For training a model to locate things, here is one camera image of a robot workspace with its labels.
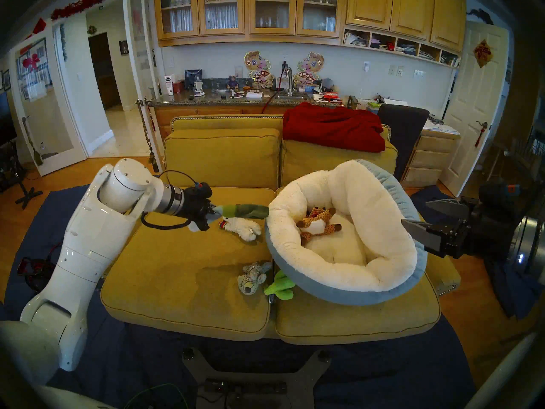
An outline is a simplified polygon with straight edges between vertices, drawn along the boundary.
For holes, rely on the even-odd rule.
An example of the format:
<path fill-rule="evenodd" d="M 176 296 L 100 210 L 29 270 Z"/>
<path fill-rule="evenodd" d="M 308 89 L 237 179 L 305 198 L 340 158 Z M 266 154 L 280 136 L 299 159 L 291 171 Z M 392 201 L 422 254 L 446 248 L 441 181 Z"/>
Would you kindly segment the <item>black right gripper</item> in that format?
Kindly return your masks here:
<path fill-rule="evenodd" d="M 462 196 L 426 202 L 426 206 L 447 217 L 431 225 L 402 219 L 401 224 L 425 251 L 444 257 L 462 255 L 505 258 L 521 220 L 517 199 L 525 188 L 519 184 L 487 182 L 479 187 L 478 198 Z"/>

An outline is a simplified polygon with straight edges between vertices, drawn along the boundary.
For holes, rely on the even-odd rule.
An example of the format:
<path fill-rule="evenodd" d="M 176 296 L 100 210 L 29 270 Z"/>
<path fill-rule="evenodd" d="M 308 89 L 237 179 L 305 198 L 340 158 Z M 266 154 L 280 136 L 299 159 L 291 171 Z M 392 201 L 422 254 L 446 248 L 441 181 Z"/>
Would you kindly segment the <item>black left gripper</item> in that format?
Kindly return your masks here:
<path fill-rule="evenodd" d="M 193 187 L 182 190 L 182 218 L 194 222 L 199 231 L 207 231 L 207 215 L 221 214 L 221 206 L 211 203 L 211 187 L 206 182 L 195 183 Z"/>

